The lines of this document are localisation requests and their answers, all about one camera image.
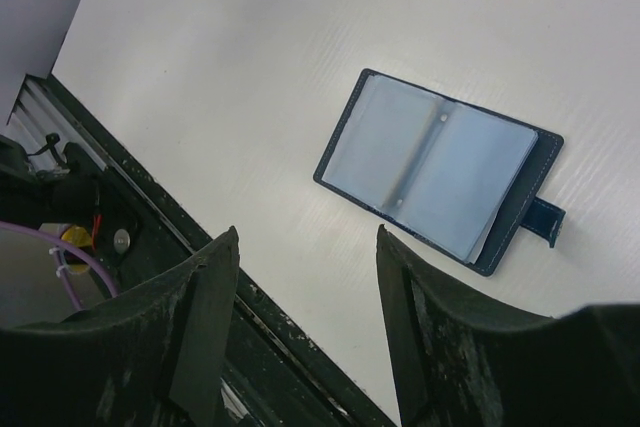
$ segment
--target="white surface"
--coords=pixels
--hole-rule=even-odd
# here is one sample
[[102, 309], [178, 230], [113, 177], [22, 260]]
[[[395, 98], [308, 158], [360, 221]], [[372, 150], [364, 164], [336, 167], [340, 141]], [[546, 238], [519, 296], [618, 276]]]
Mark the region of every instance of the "white surface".
[[640, 299], [640, 0], [82, 0], [55, 74], [397, 419], [375, 271], [379, 219], [312, 182], [363, 67], [565, 136], [523, 231], [481, 278], [561, 314]]
[[0, 0], [0, 125], [25, 74], [46, 77], [80, 0]]

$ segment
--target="wallet stitching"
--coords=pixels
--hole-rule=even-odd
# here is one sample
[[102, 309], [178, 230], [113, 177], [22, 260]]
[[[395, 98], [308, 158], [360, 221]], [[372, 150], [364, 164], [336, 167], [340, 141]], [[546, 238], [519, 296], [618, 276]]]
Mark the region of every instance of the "wallet stitching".
[[496, 261], [496, 258], [498, 257], [499, 254], [501, 254], [503, 252], [503, 249], [506, 248], [506, 246], [504, 245], [505, 242], [507, 241], [507, 238], [511, 237], [511, 232], [513, 232], [513, 228], [516, 226], [516, 224], [518, 223], [518, 218], [520, 217], [520, 214], [522, 214], [522, 211], [524, 210], [524, 206], [527, 205], [527, 202], [529, 201], [529, 199], [531, 198], [531, 195], [533, 194], [534, 191], [537, 190], [537, 188], [539, 187], [539, 182], [540, 179], [542, 178], [542, 176], [546, 173], [547, 171], [547, 166], [549, 165], [549, 161], [551, 160], [551, 158], [554, 156], [554, 154], [556, 153], [557, 149], [558, 149], [558, 139], [554, 138], [551, 134], [548, 134], [546, 132], [542, 132], [539, 131], [538, 133], [547, 136], [547, 137], [551, 137], [553, 138], [553, 149], [551, 149], [551, 152], [549, 153], [549, 156], [547, 157], [547, 160], [545, 161], [544, 165], [542, 166], [542, 169], [540, 169], [540, 173], [538, 174], [538, 177], [536, 178], [536, 181], [533, 183], [533, 186], [531, 187], [531, 190], [529, 191], [529, 193], [527, 194], [527, 198], [524, 200], [524, 202], [522, 203], [522, 206], [520, 206], [520, 210], [518, 211], [517, 215], [515, 216], [515, 218], [513, 219], [513, 223], [511, 224], [511, 227], [509, 227], [509, 230], [507, 231], [507, 235], [505, 235], [502, 238], [502, 242], [500, 243], [500, 246], [498, 247], [498, 250], [496, 251], [496, 253], [493, 255], [493, 258], [491, 259], [491, 262], [489, 263], [489, 265], [484, 268], [484, 269], [478, 269], [481, 272], [486, 272], [489, 269], [491, 269], [494, 266], [494, 263]]
[[537, 197], [535, 199], [533, 199], [533, 203], [539, 205], [540, 207], [542, 207], [544, 209], [550, 210], [554, 214], [557, 214], [557, 213], [560, 212], [560, 210], [562, 210], [559, 207], [556, 207], [555, 205], [551, 205], [551, 204], [549, 204], [548, 202], [545, 202], [542, 199], [538, 199]]
[[547, 233], [542, 232], [540, 229], [537, 229], [529, 224], [520, 224], [522, 227], [526, 227], [527, 229], [529, 229], [531, 232], [535, 232], [538, 235], [541, 235], [544, 239], [549, 240], [547, 238]]

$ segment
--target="wire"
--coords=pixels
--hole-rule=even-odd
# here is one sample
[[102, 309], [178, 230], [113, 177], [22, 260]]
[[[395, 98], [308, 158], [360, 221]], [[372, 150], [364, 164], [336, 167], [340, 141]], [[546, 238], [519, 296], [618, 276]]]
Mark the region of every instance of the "wire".
[[115, 297], [118, 295], [118, 288], [116, 287], [116, 284], [111, 278], [111, 276], [109, 275], [109, 273], [105, 270], [104, 267], [102, 267], [102, 265], [100, 265], [100, 263], [96, 259], [91, 257], [84, 250], [76, 247], [73, 244], [70, 244], [69, 242], [65, 242], [64, 240], [59, 239], [55, 235], [47, 234], [46, 232], [41, 232], [39, 230], [30, 229], [29, 227], [24, 227], [22, 225], [16, 225], [16, 224], [11, 224], [9, 222], [0, 221], [0, 229], [9, 230], [11, 232], [16, 232], [18, 234], [29, 235], [31, 237], [42, 239], [56, 245], [60, 249], [63, 249], [63, 250], [66, 250], [67, 252], [72, 253], [77, 258], [84, 261], [89, 267], [91, 267], [95, 271], [96, 274], [98, 274], [98, 277], [102, 279], [102, 281], [104, 282], [104, 285], [107, 287], [112, 297]]
[[67, 267], [65, 265], [58, 266], [56, 275], [60, 278], [64, 290], [67, 291], [67, 295], [69, 296], [69, 299], [73, 304], [73, 308], [76, 310], [83, 310], [84, 307], [82, 306], [82, 302], [80, 301], [78, 294], [73, 288], [73, 285], [71, 285], [71, 280], [69, 280], [69, 272], [67, 271]]
[[93, 216], [93, 229], [91, 230], [91, 247], [93, 247], [93, 251], [96, 251], [96, 237], [98, 232], [100, 231], [100, 226], [102, 225], [102, 214], [96, 214]]

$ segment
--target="yellow component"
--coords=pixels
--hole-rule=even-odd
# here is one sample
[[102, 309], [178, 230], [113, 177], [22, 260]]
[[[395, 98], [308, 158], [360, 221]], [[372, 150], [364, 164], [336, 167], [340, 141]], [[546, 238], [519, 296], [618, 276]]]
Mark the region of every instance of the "yellow component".
[[[91, 247], [91, 235], [83, 227], [73, 225], [60, 237], [62, 240], [76, 247]], [[84, 274], [89, 271], [88, 265], [70, 265], [69, 270], [74, 274]]]

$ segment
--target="black frame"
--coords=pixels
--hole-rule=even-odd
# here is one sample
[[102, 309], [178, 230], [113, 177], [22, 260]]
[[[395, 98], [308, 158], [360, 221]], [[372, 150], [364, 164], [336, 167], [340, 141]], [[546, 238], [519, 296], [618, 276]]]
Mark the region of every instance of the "black frame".
[[[185, 258], [211, 241], [55, 76], [33, 80], [58, 101], [56, 108], [83, 138], [108, 156], [118, 171], [112, 175], [151, 207]], [[129, 282], [135, 285], [159, 273], [130, 276]], [[260, 424], [395, 425], [242, 269], [228, 345], [223, 379]]]

